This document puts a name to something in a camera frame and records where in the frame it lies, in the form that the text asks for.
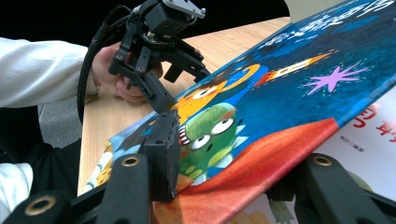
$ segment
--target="black pants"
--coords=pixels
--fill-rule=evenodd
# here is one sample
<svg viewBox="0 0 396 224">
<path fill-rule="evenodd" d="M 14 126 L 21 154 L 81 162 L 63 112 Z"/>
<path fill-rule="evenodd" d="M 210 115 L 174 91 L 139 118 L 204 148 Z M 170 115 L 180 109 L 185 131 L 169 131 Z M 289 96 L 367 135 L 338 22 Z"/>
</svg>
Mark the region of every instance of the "black pants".
<svg viewBox="0 0 396 224">
<path fill-rule="evenodd" d="M 80 145 L 80 139 L 64 148 L 44 143 L 37 106 L 0 108 L 0 148 L 11 162 L 32 166 L 31 195 L 57 189 L 77 196 Z"/>
</svg>

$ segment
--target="human hand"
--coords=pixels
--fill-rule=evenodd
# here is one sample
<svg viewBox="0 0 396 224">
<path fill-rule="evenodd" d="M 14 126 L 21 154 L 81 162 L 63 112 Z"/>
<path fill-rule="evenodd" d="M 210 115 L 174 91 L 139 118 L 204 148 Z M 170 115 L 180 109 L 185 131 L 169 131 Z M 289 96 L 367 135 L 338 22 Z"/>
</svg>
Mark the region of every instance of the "human hand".
<svg viewBox="0 0 396 224">
<path fill-rule="evenodd" d="M 116 43 L 109 47 L 102 48 L 93 58 L 92 62 L 92 78 L 96 86 L 102 86 L 113 95 L 122 97 L 129 102 L 146 101 L 141 91 L 132 86 L 127 89 L 129 78 L 118 74 L 113 76 L 108 73 L 108 67 L 111 65 L 114 54 L 119 49 L 120 43 Z M 154 64 L 148 69 L 148 72 L 154 73 L 158 78 L 163 75 L 163 67 L 161 63 Z"/>
</svg>

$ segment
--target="metal ring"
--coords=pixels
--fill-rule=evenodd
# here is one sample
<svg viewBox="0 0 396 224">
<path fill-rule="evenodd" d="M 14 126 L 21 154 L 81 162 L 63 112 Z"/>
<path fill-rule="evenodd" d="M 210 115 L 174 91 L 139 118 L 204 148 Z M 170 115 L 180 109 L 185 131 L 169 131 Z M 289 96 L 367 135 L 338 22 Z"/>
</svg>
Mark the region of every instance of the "metal ring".
<svg viewBox="0 0 396 224">
<path fill-rule="evenodd" d="M 140 159 L 139 159 L 138 157 L 131 156 L 131 157 L 125 158 L 125 159 L 122 161 L 122 165 L 123 165 L 123 166 L 135 166 L 135 165 L 137 165 L 139 162 L 140 162 Z"/>
<path fill-rule="evenodd" d="M 322 165 L 322 166 L 331 166 L 332 165 L 332 161 L 326 157 L 316 156 L 316 157 L 314 157 L 313 160 L 315 163 Z"/>
<path fill-rule="evenodd" d="M 25 214 L 30 217 L 40 215 L 51 209 L 55 203 L 56 198 L 54 196 L 45 195 L 29 203 L 29 205 L 25 208 Z"/>
</svg>

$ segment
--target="gray floor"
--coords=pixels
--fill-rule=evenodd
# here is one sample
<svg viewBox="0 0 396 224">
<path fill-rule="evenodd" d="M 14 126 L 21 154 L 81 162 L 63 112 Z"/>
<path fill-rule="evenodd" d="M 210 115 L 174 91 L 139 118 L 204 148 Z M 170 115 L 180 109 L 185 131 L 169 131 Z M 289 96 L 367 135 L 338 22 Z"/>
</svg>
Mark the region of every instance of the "gray floor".
<svg viewBox="0 0 396 224">
<path fill-rule="evenodd" d="M 81 137 L 76 97 L 39 107 L 40 126 L 46 143 L 65 147 Z"/>
</svg>

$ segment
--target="person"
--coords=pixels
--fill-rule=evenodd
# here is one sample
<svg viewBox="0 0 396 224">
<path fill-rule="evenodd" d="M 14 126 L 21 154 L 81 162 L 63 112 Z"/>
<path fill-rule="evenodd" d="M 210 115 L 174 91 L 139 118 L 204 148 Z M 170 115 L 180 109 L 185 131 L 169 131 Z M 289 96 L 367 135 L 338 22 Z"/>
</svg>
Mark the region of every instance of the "person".
<svg viewBox="0 0 396 224">
<path fill-rule="evenodd" d="M 80 139 L 62 149 L 52 147 L 36 133 L 39 132 L 36 121 L 33 128 L 27 126 L 29 123 L 19 123 L 18 113 L 20 109 L 36 110 L 37 105 L 76 96 L 87 48 L 64 41 L 31 42 L 0 37 L 0 49 L 0 148 L 14 151 L 18 158 L 16 162 L 0 164 L 1 223 L 19 203 L 37 192 L 61 189 L 71 197 L 77 196 Z M 145 101 L 138 88 L 127 89 L 127 77 L 108 73 L 117 49 L 118 44 L 114 44 L 95 55 L 87 93 L 95 94 L 102 87 L 128 102 Z M 155 64 L 150 72 L 160 77 L 161 64 Z M 13 113 L 11 117 L 15 120 L 5 119 L 7 113 Z M 14 141 L 3 141 L 16 135 Z"/>
</svg>

